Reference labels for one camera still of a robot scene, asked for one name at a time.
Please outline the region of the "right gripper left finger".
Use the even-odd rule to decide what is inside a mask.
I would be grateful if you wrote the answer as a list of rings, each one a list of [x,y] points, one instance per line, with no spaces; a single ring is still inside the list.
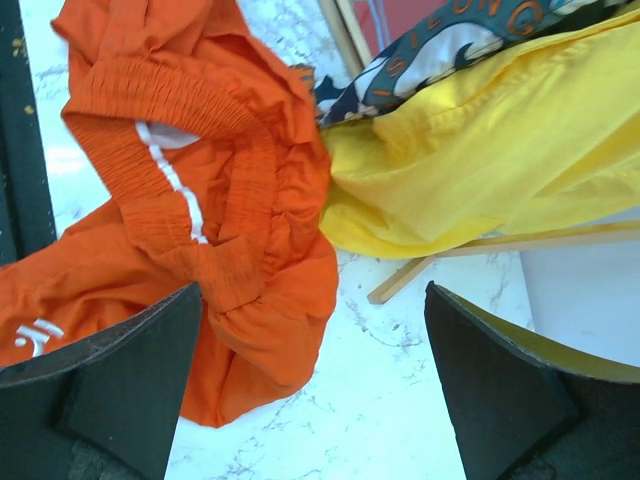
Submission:
[[[1,370],[2,478],[163,478],[201,312],[191,284],[51,353],[53,324],[19,327],[30,356]]]

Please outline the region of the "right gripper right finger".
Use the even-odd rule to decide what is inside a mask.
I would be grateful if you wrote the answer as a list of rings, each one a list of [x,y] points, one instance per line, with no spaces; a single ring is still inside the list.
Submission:
[[[639,370],[430,283],[425,324],[469,479],[636,479]]]

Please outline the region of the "orange shorts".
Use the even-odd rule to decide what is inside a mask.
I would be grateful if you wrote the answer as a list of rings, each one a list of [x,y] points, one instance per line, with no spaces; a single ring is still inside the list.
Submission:
[[[308,86],[233,1],[68,1],[52,26],[69,51],[62,119],[110,197],[2,268],[2,364],[195,283],[203,318],[182,415],[221,427],[300,390],[338,287]]]

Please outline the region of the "blue wire hanger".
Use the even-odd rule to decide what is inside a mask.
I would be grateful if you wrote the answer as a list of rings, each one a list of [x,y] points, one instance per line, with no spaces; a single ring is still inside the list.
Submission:
[[[368,0],[367,5],[369,7],[371,18],[374,24],[378,48],[380,50],[383,50],[386,47],[386,36],[384,24],[377,10],[377,2],[375,0]]]

